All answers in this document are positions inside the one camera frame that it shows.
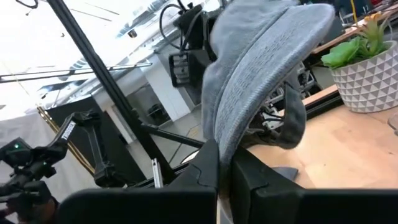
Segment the grey cap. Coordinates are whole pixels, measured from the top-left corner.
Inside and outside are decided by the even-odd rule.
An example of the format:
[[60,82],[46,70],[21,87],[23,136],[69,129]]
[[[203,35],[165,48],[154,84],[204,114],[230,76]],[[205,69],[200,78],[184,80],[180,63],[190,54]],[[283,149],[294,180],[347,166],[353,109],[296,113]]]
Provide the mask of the grey cap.
[[201,108],[204,137],[218,143],[222,170],[278,87],[286,102],[282,129],[264,142],[284,149],[299,144],[306,112],[292,74],[326,36],[334,15],[327,3],[233,0],[218,16],[210,35],[216,60],[204,73]]

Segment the wooden desk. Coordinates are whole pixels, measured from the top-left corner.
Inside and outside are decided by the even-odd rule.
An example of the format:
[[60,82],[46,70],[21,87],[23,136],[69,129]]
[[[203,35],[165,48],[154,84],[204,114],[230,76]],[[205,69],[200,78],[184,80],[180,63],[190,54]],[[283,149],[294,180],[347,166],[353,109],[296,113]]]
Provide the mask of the wooden desk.
[[[393,6],[388,7],[387,9],[385,9],[383,11],[377,12],[376,19],[378,21],[382,21],[382,20],[387,19],[388,17],[390,17],[390,16],[392,16],[394,14],[397,14],[397,13],[398,13],[398,4],[394,4]],[[325,43],[325,44],[323,44],[323,45],[321,45],[321,46],[319,46],[319,47],[317,47],[315,49],[313,49],[311,54],[318,54],[321,51],[323,51],[325,49],[329,49],[330,47],[333,47],[334,45],[339,44],[340,42],[348,39],[349,37],[351,37],[351,36],[353,36],[355,34],[358,34],[360,32],[360,30],[363,29],[363,26],[365,24],[367,24],[367,23],[368,22],[367,22],[366,19],[360,20],[358,22],[357,26],[351,26],[351,27],[345,29],[345,33],[344,34],[340,35],[339,37],[337,37],[337,38],[335,38],[335,39],[333,39],[333,40],[331,40],[331,41],[329,41],[329,42],[327,42],[327,43]]]

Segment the white pillar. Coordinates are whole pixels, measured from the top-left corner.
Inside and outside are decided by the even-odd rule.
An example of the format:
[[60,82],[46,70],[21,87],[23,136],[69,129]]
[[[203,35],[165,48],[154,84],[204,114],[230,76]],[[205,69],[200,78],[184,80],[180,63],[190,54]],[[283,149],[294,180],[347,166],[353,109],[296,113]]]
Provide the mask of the white pillar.
[[158,55],[152,55],[148,61],[152,65],[141,70],[170,119],[176,121],[189,114],[192,110],[181,92],[172,86],[169,73],[159,60]]

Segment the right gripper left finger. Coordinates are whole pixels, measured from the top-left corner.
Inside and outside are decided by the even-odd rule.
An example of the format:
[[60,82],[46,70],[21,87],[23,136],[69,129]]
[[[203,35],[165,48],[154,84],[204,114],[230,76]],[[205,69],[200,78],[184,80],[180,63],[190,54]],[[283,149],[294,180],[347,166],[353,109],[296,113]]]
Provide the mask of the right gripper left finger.
[[216,224],[219,152],[208,140],[162,188],[88,189],[58,208],[58,224]]

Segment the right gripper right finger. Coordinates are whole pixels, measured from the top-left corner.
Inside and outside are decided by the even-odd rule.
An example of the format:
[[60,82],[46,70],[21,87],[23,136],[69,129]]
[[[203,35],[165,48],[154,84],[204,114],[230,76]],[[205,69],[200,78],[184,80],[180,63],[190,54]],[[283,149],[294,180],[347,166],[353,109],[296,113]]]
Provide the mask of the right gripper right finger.
[[398,189],[306,189],[243,148],[231,168],[234,224],[398,224]]

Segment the metal ceiling rail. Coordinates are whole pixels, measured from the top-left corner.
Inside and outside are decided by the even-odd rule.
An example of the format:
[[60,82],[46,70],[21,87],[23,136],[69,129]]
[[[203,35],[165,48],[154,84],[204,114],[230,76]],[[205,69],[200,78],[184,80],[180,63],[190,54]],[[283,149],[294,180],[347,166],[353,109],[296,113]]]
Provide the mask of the metal ceiling rail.
[[[133,68],[142,68],[149,67],[152,65],[152,62],[143,62],[143,63],[135,63],[130,65],[115,65],[113,67],[107,67],[106,69],[109,72],[118,71],[118,70],[127,70]],[[31,80],[40,80],[46,78],[58,78],[58,77],[70,77],[75,75],[86,75],[94,73],[92,68],[79,68],[76,70],[52,70],[52,71],[44,71],[44,72],[30,72],[30,73],[13,73],[13,74],[5,74],[0,75],[0,83],[11,83],[17,81],[31,81]]]

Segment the black partition panel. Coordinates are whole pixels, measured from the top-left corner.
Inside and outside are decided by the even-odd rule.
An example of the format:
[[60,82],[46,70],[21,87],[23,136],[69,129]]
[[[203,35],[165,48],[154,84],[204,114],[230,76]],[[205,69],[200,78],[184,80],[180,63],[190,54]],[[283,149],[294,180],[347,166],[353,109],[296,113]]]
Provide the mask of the black partition panel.
[[122,141],[119,129],[114,125],[109,115],[102,111],[94,98],[89,97],[80,101],[65,104],[47,110],[54,122],[61,126],[65,118],[74,112],[93,110],[101,118],[101,137],[108,159],[115,166],[118,174],[121,174],[129,184],[137,184],[146,180],[145,175],[129,153],[127,144]]

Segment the succulent in white patterned pot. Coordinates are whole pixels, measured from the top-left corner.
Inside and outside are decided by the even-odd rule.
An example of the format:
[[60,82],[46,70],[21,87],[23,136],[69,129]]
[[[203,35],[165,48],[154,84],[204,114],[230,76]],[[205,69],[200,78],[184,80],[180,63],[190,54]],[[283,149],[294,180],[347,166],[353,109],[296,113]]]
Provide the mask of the succulent in white patterned pot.
[[398,42],[384,40],[388,19],[371,15],[357,36],[321,57],[343,103],[355,113],[398,106]]

